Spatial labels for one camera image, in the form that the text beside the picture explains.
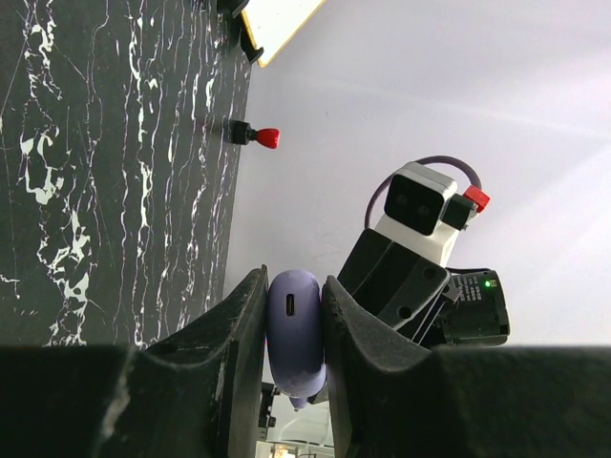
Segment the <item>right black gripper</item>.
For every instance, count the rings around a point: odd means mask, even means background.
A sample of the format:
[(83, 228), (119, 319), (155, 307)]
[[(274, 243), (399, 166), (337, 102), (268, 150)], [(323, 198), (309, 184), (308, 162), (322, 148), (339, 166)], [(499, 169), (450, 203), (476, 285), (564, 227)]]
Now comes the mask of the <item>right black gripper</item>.
[(449, 289), (450, 272), (411, 249), (364, 230), (338, 282), (371, 315), (416, 344), (422, 344)]

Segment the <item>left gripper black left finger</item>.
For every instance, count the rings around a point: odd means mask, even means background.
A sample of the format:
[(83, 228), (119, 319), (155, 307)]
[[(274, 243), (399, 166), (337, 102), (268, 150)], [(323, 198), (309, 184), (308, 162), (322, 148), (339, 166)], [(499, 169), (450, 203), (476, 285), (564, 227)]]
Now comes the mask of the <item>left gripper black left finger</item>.
[(5, 457), (251, 457), (262, 392), (265, 267), (145, 350), (1, 350)]

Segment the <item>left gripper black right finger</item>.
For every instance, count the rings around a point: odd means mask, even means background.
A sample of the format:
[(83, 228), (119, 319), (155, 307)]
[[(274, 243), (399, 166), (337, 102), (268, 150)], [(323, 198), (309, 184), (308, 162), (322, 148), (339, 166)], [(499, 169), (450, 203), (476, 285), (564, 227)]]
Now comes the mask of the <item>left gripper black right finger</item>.
[(338, 457), (606, 457), (606, 347), (410, 342), (334, 278), (323, 288)]

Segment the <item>purple round earbud case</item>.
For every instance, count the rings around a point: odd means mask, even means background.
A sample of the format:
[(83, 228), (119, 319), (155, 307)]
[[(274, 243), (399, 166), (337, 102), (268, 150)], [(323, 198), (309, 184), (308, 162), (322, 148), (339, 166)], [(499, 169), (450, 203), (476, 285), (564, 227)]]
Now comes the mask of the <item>purple round earbud case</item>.
[(273, 381), (299, 411), (327, 378), (321, 288), (313, 274), (292, 269), (273, 279), (265, 327)]

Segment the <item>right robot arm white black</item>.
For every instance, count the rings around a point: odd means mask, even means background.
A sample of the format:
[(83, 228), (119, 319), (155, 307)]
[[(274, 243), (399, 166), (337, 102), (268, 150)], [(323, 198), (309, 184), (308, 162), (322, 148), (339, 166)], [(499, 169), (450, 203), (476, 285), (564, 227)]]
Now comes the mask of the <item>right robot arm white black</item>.
[(495, 270), (451, 269), (364, 230), (339, 275), (351, 297), (415, 344), (507, 342), (510, 320)]

